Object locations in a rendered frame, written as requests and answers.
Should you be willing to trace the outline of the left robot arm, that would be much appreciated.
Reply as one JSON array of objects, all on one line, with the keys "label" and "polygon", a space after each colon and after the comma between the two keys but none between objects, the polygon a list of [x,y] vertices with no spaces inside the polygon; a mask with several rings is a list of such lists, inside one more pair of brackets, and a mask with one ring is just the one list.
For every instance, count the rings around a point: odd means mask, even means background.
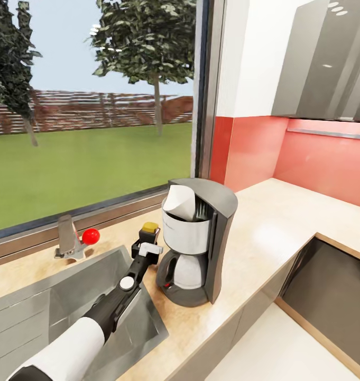
[{"label": "left robot arm", "polygon": [[139,284],[149,265],[158,263],[164,248],[142,243],[132,246],[132,265],[108,295],[101,294],[77,322],[34,357],[21,364],[6,381],[81,381],[102,347],[139,300]]}]

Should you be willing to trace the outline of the bottle of coffee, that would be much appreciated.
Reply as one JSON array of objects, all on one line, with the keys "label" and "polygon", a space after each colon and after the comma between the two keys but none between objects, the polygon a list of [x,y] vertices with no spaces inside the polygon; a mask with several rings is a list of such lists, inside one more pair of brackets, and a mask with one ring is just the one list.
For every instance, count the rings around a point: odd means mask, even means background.
[{"label": "bottle of coffee", "polygon": [[145,223],[139,232],[139,247],[141,247],[142,243],[150,243],[156,245],[158,243],[157,239],[159,237],[160,231],[161,229],[159,228],[158,224],[152,222]]}]

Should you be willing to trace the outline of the paper coffee filter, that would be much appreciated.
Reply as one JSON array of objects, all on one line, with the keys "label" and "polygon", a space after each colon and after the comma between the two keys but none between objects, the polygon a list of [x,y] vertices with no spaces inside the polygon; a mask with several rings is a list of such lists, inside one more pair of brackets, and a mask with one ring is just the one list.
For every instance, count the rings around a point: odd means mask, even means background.
[{"label": "paper coffee filter", "polygon": [[163,209],[173,215],[186,219],[188,222],[196,222],[194,190],[188,186],[171,186]]}]

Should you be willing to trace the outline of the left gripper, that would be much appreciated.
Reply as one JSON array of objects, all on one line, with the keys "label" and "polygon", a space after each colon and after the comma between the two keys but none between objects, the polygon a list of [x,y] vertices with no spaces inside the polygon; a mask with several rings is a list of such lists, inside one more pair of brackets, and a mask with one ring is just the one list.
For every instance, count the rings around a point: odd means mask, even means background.
[{"label": "left gripper", "polygon": [[133,258],[133,262],[132,263],[138,263],[138,264],[141,264],[144,269],[147,270],[148,266],[151,265],[151,264],[155,264],[157,265],[158,263],[158,258],[159,258],[159,254],[155,254],[155,253],[148,253],[146,256],[142,256],[140,255],[140,239],[138,239],[132,246],[131,246],[131,249],[132,249],[132,254],[131,254],[131,257]]}]

